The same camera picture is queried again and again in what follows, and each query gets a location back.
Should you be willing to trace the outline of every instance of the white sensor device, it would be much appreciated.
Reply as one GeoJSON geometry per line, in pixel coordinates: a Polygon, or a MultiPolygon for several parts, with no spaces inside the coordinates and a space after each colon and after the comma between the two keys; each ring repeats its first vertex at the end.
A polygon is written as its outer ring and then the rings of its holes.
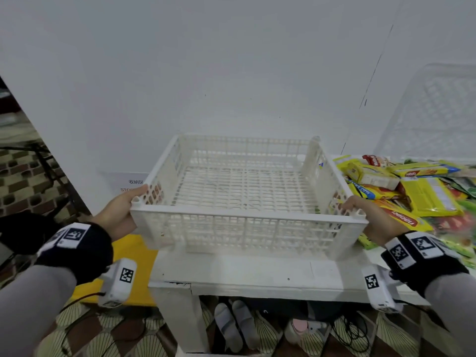
{"type": "Polygon", "coordinates": [[[403,310],[403,304],[395,302],[398,298],[397,286],[403,284],[390,276],[390,270],[378,264],[362,268],[370,304],[376,310],[385,313],[398,313],[403,310]]]}
{"type": "Polygon", "coordinates": [[[129,298],[136,271],[137,263],[129,258],[121,258],[111,264],[107,272],[99,277],[104,281],[101,292],[105,294],[99,296],[98,306],[115,308],[123,304],[129,298]]]}

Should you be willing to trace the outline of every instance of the label sign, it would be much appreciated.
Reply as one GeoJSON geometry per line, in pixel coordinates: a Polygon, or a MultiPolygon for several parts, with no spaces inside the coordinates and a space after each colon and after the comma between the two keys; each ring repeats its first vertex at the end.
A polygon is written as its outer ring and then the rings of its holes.
{"type": "Polygon", "coordinates": [[[137,188],[144,184],[148,173],[101,172],[111,192],[119,195],[122,192],[137,188]]]}

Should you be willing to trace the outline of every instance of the black wristband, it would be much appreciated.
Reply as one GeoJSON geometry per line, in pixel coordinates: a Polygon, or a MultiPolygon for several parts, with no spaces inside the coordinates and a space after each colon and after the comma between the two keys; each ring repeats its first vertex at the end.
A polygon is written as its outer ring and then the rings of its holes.
{"type": "Polygon", "coordinates": [[[382,258],[392,277],[423,298],[426,287],[439,276],[469,273],[454,251],[428,233],[401,234],[385,244],[385,248],[382,258]]]}
{"type": "Polygon", "coordinates": [[[94,223],[73,223],[60,229],[38,251],[37,265],[65,267],[76,284],[92,282],[112,264],[113,249],[107,232],[94,223]]]}

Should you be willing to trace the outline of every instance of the hand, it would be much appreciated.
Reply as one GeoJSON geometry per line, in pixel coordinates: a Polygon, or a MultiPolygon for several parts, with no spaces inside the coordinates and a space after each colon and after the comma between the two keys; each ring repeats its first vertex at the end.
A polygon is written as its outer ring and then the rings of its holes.
{"type": "Polygon", "coordinates": [[[118,195],[97,216],[93,217],[91,222],[103,227],[113,242],[125,237],[137,228],[129,212],[130,203],[134,197],[138,197],[146,192],[147,185],[144,184],[118,195]]]}
{"type": "Polygon", "coordinates": [[[368,226],[365,227],[364,234],[379,246],[384,246],[385,243],[409,230],[370,200],[351,196],[342,204],[344,210],[351,211],[354,208],[362,209],[365,212],[368,226]]]}

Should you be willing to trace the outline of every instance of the table leg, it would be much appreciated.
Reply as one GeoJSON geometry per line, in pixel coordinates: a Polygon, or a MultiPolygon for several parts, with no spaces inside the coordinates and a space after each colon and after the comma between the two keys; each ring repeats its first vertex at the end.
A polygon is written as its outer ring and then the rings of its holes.
{"type": "Polygon", "coordinates": [[[190,283],[153,282],[149,291],[182,351],[209,353],[199,296],[192,295],[190,283]]]}

